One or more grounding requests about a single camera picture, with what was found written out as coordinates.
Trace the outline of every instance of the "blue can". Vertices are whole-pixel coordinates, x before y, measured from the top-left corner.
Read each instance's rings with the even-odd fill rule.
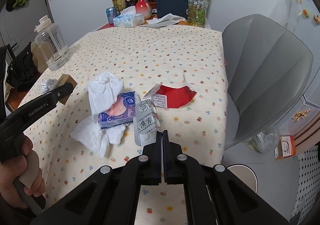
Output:
[[[115,7],[107,8],[106,10],[108,22],[113,24],[113,19],[117,16],[117,10]]]

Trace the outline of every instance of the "human hand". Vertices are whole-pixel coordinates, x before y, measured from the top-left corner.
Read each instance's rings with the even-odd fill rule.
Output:
[[[18,156],[5,161],[0,164],[0,194],[2,198],[11,207],[27,209],[28,206],[20,198],[16,188],[14,187],[13,180],[24,172],[27,168],[27,161],[24,156],[27,156],[33,148],[32,141],[25,136],[22,143],[23,156]],[[27,195],[34,195],[39,197],[45,192],[45,183],[42,178],[42,171],[39,168],[39,173],[36,180],[33,182],[31,188],[24,187],[24,191]]]

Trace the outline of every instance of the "plastic bottle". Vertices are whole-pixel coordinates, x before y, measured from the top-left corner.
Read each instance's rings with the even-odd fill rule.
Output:
[[[116,7],[118,16],[125,9],[125,0],[112,0],[113,6]]]
[[[188,0],[188,4],[189,25],[205,27],[207,0]]]
[[[35,29],[35,32],[38,32],[35,43],[48,68],[55,71],[69,61],[71,52],[56,23],[52,23],[47,15],[41,18],[39,22],[40,25],[36,26]]]

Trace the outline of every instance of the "tissue box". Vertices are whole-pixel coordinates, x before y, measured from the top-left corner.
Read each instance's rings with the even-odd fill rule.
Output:
[[[115,27],[136,27],[144,24],[143,14],[121,14],[113,19]]]
[[[136,92],[121,93],[112,107],[99,114],[98,123],[101,128],[110,128],[132,121],[136,116],[136,102],[139,102]]]
[[[280,137],[279,144],[275,149],[276,160],[291,157],[291,156],[294,156],[295,154],[296,154],[296,148],[294,145],[293,136]]]

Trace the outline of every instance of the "bottle cap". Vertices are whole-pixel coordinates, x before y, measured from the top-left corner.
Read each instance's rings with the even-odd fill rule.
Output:
[[[38,33],[42,29],[44,29],[46,26],[49,26],[52,23],[51,19],[48,18],[48,15],[45,15],[43,18],[41,18],[39,22],[40,22],[40,25],[36,26],[36,29],[34,30],[35,32],[38,32]]]

